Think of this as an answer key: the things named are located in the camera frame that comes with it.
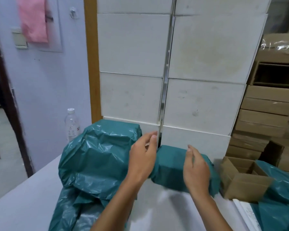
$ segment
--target light switch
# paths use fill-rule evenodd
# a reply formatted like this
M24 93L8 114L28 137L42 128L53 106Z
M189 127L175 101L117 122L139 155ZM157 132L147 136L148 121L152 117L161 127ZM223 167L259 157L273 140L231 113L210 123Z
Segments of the light switch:
M27 49L27 40L25 36L22 34L22 30L20 28L12 29L12 36L14 40L15 47L18 49Z

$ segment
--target plastic water bottle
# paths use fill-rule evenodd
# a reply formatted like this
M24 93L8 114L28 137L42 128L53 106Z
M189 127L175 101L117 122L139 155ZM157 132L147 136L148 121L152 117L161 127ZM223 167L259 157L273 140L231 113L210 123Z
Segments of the plastic water bottle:
M65 130L67 142L69 143L80 135L81 132L78 117L75 115L75 109L67 109L67 113L68 115L65 118Z

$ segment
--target wooden door frame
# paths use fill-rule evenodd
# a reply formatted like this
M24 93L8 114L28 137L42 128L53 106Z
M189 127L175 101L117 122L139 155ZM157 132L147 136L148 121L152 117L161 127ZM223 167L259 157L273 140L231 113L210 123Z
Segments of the wooden door frame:
M89 87L92 123L102 119L100 95L99 43L97 34L97 0L83 0L87 37Z
M23 137L22 126L20 124L18 111L14 102L13 94L10 88L9 78L5 69L4 60L0 50L0 86L3 92L3 96L7 106L7 112L10 116L11 126L15 132L18 142L19 150L24 162L24 166L28 175L28 178L33 175L33 167L31 160L27 152L26 143Z

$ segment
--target pink towel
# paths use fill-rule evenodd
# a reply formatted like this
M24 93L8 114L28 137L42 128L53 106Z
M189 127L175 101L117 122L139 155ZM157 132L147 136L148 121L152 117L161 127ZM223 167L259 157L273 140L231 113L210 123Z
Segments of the pink towel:
M46 0L17 0L22 33L28 42L47 43Z

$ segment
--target white wall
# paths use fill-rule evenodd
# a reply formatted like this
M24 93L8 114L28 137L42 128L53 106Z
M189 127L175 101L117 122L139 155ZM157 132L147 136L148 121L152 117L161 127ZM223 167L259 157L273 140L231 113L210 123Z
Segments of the white wall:
M35 171L62 153L67 108L76 109L82 128L91 124L83 0L58 5L63 53L51 53L15 48L10 29L20 26L16 1L0 0L0 45ZM70 7L79 19L70 17Z

